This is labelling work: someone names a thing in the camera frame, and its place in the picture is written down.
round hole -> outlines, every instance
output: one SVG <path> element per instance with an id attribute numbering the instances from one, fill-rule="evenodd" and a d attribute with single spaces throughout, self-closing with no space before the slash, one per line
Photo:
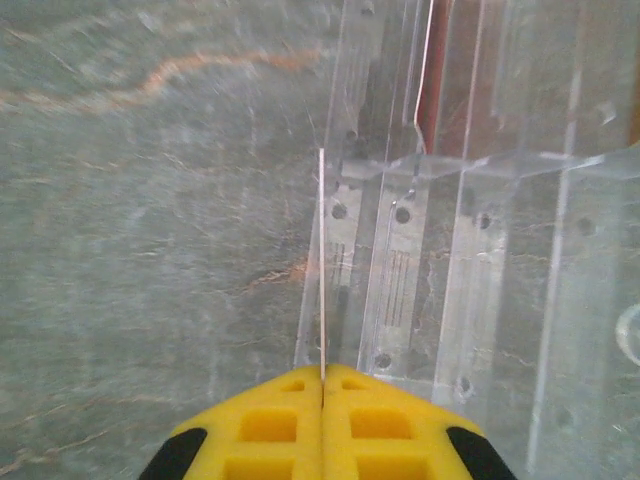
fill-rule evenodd
<path id="1" fill-rule="evenodd" d="M 411 213 L 404 207 L 400 207 L 396 210 L 396 222 L 405 224 L 411 220 Z"/>
<path id="2" fill-rule="evenodd" d="M 462 390 L 462 393 L 469 393 L 471 390 L 471 382 L 467 377 L 462 377 L 460 379 L 460 390 Z"/>
<path id="3" fill-rule="evenodd" d="M 331 209 L 331 216 L 336 220 L 342 220 L 347 217 L 347 207 L 341 203 L 336 203 Z"/>
<path id="4" fill-rule="evenodd" d="M 627 308 L 618 318 L 616 342 L 622 353 L 640 367 L 640 303 Z"/>
<path id="5" fill-rule="evenodd" d="M 556 425 L 560 428 L 569 428 L 573 425 L 573 414 L 566 407 L 561 407 L 556 413 Z"/>
<path id="6" fill-rule="evenodd" d="M 483 213 L 480 217 L 480 230 L 486 230 L 491 225 L 491 217 Z"/>
<path id="7" fill-rule="evenodd" d="M 583 217 L 578 220 L 578 231 L 585 237 L 589 237 L 596 233 L 595 224 L 588 218 Z"/>
<path id="8" fill-rule="evenodd" d="M 381 353 L 376 357 L 375 362 L 378 368 L 389 368 L 391 365 L 391 357 L 386 353 Z"/>

marble floor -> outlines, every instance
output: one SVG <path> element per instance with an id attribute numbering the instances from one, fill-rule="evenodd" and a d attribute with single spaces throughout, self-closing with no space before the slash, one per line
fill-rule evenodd
<path id="1" fill-rule="evenodd" d="M 134 478 L 291 368 L 339 3 L 1 2 L 0 477 Z"/>

transparent plastic structure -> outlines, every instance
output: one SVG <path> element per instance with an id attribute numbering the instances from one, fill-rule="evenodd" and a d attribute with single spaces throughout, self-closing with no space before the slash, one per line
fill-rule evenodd
<path id="1" fill-rule="evenodd" d="M 637 0 L 345 0 L 329 359 L 466 415 L 518 478 L 640 478 Z M 296 365 L 317 363 L 312 236 Z"/>

screw hole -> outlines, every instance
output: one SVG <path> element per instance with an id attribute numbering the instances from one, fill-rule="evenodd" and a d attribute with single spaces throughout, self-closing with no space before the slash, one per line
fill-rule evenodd
<path id="1" fill-rule="evenodd" d="M 336 220 L 342 220 L 347 217 L 347 207 L 341 203 L 336 203 L 331 209 L 331 216 Z"/>
<path id="2" fill-rule="evenodd" d="M 411 213 L 404 207 L 400 207 L 396 210 L 396 222 L 405 224 L 411 220 Z"/>
<path id="3" fill-rule="evenodd" d="M 483 213 L 482 216 L 480 217 L 480 230 L 486 230 L 487 228 L 489 228 L 490 225 L 491 225 L 491 217 L 488 214 Z"/>
<path id="4" fill-rule="evenodd" d="M 556 414 L 556 425 L 560 428 L 569 428 L 573 425 L 573 414 L 566 407 L 561 407 Z"/>
<path id="5" fill-rule="evenodd" d="M 378 368 L 389 368 L 391 365 L 391 357 L 386 353 L 381 353 L 375 358 L 375 362 Z"/>
<path id="6" fill-rule="evenodd" d="M 471 382 L 467 377 L 462 377 L 460 379 L 460 390 L 462 390 L 462 393 L 469 393 L 471 390 Z"/>
<path id="7" fill-rule="evenodd" d="M 578 231 L 585 237 L 590 237 L 594 233 L 596 233 L 595 224 L 588 218 L 583 217 L 578 220 Z"/>

rectangular hole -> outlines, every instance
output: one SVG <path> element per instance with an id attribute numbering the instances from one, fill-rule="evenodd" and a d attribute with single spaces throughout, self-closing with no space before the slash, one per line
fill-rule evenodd
<path id="1" fill-rule="evenodd" d="M 225 480 L 291 480 L 293 460 L 282 458 L 231 458 L 224 469 Z"/>
<path id="2" fill-rule="evenodd" d="M 262 408 L 247 413 L 240 426 L 242 442 L 295 442 L 298 417 L 293 410 Z"/>
<path id="3" fill-rule="evenodd" d="M 296 380 L 295 382 L 290 383 L 289 385 L 285 385 L 282 387 L 283 392 L 303 392 L 304 391 L 304 382 L 302 380 Z"/>
<path id="4" fill-rule="evenodd" d="M 364 386 L 360 385 L 358 382 L 350 378 L 345 378 L 342 381 L 342 389 L 343 390 L 366 390 Z"/>
<path id="5" fill-rule="evenodd" d="M 423 459 L 415 457 L 359 457 L 358 480 L 430 480 Z"/>
<path id="6" fill-rule="evenodd" d="M 407 416 L 390 408 L 359 408 L 350 415 L 353 438 L 410 439 L 411 425 Z"/>

